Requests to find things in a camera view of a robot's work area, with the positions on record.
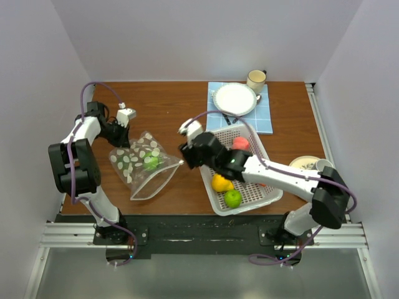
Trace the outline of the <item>pink fake peach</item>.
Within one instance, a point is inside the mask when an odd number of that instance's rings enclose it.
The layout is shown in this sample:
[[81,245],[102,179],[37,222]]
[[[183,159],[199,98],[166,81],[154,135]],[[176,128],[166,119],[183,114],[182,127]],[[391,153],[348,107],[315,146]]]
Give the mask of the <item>pink fake peach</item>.
[[233,143],[232,143],[232,150],[243,150],[243,151],[250,151],[250,143],[249,141],[242,137],[242,136],[238,136],[235,139],[233,139]]

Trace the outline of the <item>green fake leafy vegetable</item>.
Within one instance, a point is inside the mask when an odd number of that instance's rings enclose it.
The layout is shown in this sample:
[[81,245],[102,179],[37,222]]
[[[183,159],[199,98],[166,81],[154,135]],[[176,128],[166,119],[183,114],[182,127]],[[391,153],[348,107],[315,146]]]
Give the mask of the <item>green fake leafy vegetable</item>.
[[146,171],[153,171],[163,164],[161,154],[158,151],[151,151],[143,157],[143,168]]

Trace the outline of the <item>polka dot zip bag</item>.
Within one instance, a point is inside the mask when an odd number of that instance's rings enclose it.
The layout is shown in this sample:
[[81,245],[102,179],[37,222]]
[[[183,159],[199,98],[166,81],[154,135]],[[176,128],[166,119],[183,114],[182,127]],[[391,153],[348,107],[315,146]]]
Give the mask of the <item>polka dot zip bag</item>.
[[171,180],[184,161],[166,153],[149,132],[131,139],[128,148],[115,148],[109,160],[130,190],[131,201],[146,201],[155,197]]

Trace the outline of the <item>green fake apple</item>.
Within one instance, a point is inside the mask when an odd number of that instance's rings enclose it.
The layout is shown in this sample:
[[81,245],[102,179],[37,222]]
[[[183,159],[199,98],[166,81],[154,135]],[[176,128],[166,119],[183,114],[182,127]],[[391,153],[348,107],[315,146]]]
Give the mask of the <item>green fake apple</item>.
[[225,204],[232,209],[235,209],[241,205],[242,195],[239,191],[232,189],[224,194]]

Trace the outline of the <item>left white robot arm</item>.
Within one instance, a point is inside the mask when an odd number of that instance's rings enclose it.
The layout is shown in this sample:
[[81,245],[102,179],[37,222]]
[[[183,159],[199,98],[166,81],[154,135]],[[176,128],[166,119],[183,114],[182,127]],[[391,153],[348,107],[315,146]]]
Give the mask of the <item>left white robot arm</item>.
[[116,148],[128,148],[129,122],[136,111],[119,104],[116,117],[109,118],[109,109],[100,102],[87,104],[87,111],[78,115],[69,135],[50,145],[50,165],[59,192],[68,194],[72,204],[82,203],[95,219],[97,237],[114,244],[129,239],[129,229],[120,210],[101,187],[101,172],[92,150],[96,138],[103,138]]

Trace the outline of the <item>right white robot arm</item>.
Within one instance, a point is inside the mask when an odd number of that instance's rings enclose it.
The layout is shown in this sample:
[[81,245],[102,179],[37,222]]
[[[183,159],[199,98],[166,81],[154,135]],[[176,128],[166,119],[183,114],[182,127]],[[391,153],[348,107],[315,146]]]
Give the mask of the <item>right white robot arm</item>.
[[318,225],[341,228],[350,191],[339,172],[331,167],[322,171],[301,170],[262,159],[248,151],[229,149],[208,131],[183,130],[186,143],[179,150],[190,168],[207,166],[228,180],[265,184],[305,200],[306,205],[289,212],[276,235],[286,245]]

